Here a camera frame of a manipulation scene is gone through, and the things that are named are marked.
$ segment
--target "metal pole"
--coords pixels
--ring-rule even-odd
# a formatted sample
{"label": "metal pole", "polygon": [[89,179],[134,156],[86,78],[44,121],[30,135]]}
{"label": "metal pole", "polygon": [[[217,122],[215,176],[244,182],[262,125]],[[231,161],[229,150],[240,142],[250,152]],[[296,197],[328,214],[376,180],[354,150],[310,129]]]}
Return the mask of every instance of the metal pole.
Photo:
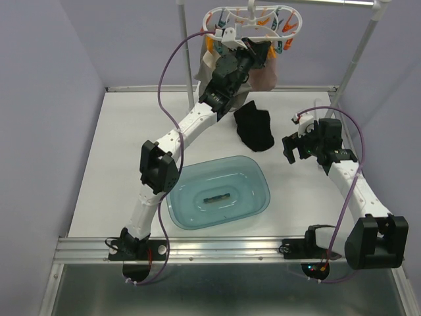
{"label": "metal pole", "polygon": [[362,7],[371,9],[373,1],[351,1],[351,0],[267,0],[275,3],[304,3],[306,5],[336,5],[342,7]]}
{"label": "metal pole", "polygon": [[[339,102],[339,99],[341,98],[343,92],[345,91],[345,88],[348,85],[349,80],[351,79],[351,76],[354,73],[354,70],[356,69],[358,62],[360,61],[361,55],[364,52],[364,49],[367,46],[368,40],[370,39],[371,35],[373,34],[374,28],[376,27],[378,21],[377,20],[370,20],[368,23],[368,26],[364,32],[364,35],[362,36],[360,43],[358,44],[357,50],[354,53],[354,56],[349,63],[347,72],[345,73],[345,76],[342,79],[341,85],[339,86],[338,90],[336,91],[336,96],[332,103],[330,104],[331,107],[337,107],[337,104]],[[332,117],[334,113],[334,110],[328,110],[325,117]]]}
{"label": "metal pole", "polygon": [[[180,21],[180,31],[182,34],[182,40],[187,38],[187,25],[186,25],[186,12],[184,11],[184,0],[177,0],[178,6],[178,19]],[[183,46],[184,63],[186,66],[186,86],[187,95],[189,97],[189,111],[194,107],[195,100],[193,97],[193,82],[191,81],[191,68],[190,68],[190,56],[189,56],[189,45],[187,42]]]}

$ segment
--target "gray floor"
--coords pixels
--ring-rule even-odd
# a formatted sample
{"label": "gray floor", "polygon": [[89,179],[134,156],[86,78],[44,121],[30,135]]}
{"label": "gray floor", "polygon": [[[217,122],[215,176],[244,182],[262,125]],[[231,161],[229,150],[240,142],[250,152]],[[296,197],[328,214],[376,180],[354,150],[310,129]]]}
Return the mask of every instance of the gray floor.
{"label": "gray floor", "polygon": [[[299,265],[289,271],[299,272]],[[332,266],[329,279],[348,273]],[[391,271],[317,284],[286,265],[169,266],[160,282],[124,283],[119,265],[65,267],[54,315],[404,315]]]}

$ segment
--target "metal frame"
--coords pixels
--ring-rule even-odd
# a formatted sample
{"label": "metal frame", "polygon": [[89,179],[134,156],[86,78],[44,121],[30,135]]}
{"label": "metal frame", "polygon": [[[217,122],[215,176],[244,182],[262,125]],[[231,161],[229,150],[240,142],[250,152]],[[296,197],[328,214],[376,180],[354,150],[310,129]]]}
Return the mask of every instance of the metal frame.
{"label": "metal frame", "polygon": [[[310,263],[315,260],[285,260],[278,248],[284,237],[212,237],[171,238],[169,264],[221,264],[221,263]],[[66,264],[112,264],[121,262],[108,260],[109,249],[104,238],[59,238],[53,259],[47,289],[39,315],[50,316],[59,291],[64,265]],[[127,261],[133,264],[147,264],[146,261]],[[392,269],[397,292],[407,316],[421,315],[412,286],[402,267]]]}
{"label": "metal frame", "polygon": [[[196,90],[197,84],[192,85],[193,90]],[[329,92],[335,93],[338,86],[275,86],[273,92]],[[157,92],[158,86],[121,86],[121,87],[107,87],[107,92]],[[186,92],[186,85],[162,85],[162,92]]]}
{"label": "metal frame", "polygon": [[[169,264],[204,263],[308,263],[320,259],[286,260],[279,253],[281,240],[285,237],[204,237],[170,238]],[[54,264],[117,264],[108,260],[109,248],[104,238],[60,238],[53,259]],[[147,261],[125,261],[125,263],[148,264]]]}

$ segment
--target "orange clothespin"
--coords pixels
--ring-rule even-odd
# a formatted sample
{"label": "orange clothespin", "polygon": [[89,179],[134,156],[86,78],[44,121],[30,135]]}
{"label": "orange clothespin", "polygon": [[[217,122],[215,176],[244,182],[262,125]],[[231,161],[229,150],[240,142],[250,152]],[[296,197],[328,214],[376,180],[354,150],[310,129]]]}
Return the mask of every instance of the orange clothespin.
{"label": "orange clothespin", "polygon": [[[235,15],[239,16],[239,8],[237,8],[237,11],[235,12]],[[243,25],[244,21],[240,21],[240,20],[236,19],[235,23],[240,23],[241,25]]]}
{"label": "orange clothespin", "polygon": [[208,25],[209,20],[211,19],[211,17],[212,17],[212,13],[209,13],[208,18],[206,19],[206,25]]}
{"label": "orange clothespin", "polygon": [[291,25],[291,24],[289,23],[289,21],[292,19],[292,17],[293,17],[293,15],[294,15],[294,14],[295,14],[295,11],[293,11],[293,12],[291,13],[291,15],[289,16],[289,18],[288,18],[287,22],[285,23],[284,28],[282,29],[282,32],[283,32],[283,33],[285,33],[285,32],[287,32],[287,31],[289,31],[290,29],[292,29],[292,28],[294,28],[294,27],[296,27],[296,26],[298,25],[298,23],[295,23],[295,24],[293,24],[293,25]]}
{"label": "orange clothespin", "polygon": [[285,42],[284,51],[287,51],[291,47],[293,40],[293,38],[290,38]]}
{"label": "orange clothespin", "polygon": [[[266,10],[267,10],[266,8],[263,9],[262,13],[260,14],[260,17],[264,16],[264,14],[266,13]],[[263,21],[257,21],[257,25],[265,25],[267,22],[269,22],[269,18]]]}

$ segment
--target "clothespin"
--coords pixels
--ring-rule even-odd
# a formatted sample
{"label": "clothespin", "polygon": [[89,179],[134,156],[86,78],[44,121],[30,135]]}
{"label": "clothespin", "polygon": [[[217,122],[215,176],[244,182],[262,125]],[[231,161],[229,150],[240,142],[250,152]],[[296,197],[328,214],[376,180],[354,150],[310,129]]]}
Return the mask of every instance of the clothespin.
{"label": "clothespin", "polygon": [[289,16],[289,18],[288,18],[288,20],[287,20],[287,22],[285,23],[285,25],[284,25],[284,28],[282,29],[282,32],[283,33],[285,33],[285,32],[288,32],[290,29],[292,29],[292,28],[294,28],[294,27],[296,27],[297,25],[298,25],[298,23],[295,23],[295,24],[293,24],[293,25],[291,25],[290,23],[289,23],[289,21],[292,19],[292,17],[293,17],[293,15],[295,14],[295,11],[293,11],[292,13],[291,13],[291,15]]}
{"label": "clothespin", "polygon": [[212,13],[209,13],[208,18],[206,19],[206,25],[208,25],[209,20],[211,19],[211,17],[212,17]]}
{"label": "clothespin", "polygon": [[[264,16],[264,14],[266,13],[266,10],[267,10],[266,8],[263,9],[262,13],[260,14],[260,17]],[[269,22],[269,18],[263,21],[257,21],[257,25],[265,25],[267,22]]]}
{"label": "clothespin", "polygon": [[[236,11],[235,15],[239,16],[239,8],[237,8],[237,11]],[[240,20],[236,19],[235,23],[240,23],[241,25],[243,25],[244,21],[240,21]]]}
{"label": "clothespin", "polygon": [[290,38],[286,41],[285,46],[284,46],[284,50],[287,51],[291,47],[291,44],[292,44],[293,40],[294,40],[293,38]]}
{"label": "clothespin", "polygon": [[[275,11],[275,14],[276,14],[276,16],[279,18],[279,11],[280,11],[280,8],[277,8],[276,9],[276,11]],[[274,31],[274,30],[276,30],[277,28],[278,28],[278,25],[280,25],[282,22],[283,22],[284,20],[283,19],[281,19],[280,21],[279,21],[279,24],[276,22],[276,18],[274,18],[274,20],[273,20],[273,22],[272,22],[272,26],[270,27],[271,29],[272,29],[272,31]]]}
{"label": "clothespin", "polygon": [[278,41],[278,46],[277,46],[277,48],[275,48],[275,51],[278,54],[282,54],[282,41]]}
{"label": "clothespin", "polygon": [[225,8],[223,8],[222,10],[221,10],[221,15],[219,16],[219,21],[218,21],[218,26],[220,27],[220,28],[223,28],[224,26],[225,26],[225,24],[228,22],[228,20],[227,21],[222,21],[222,16],[224,15],[224,11],[225,11]]}

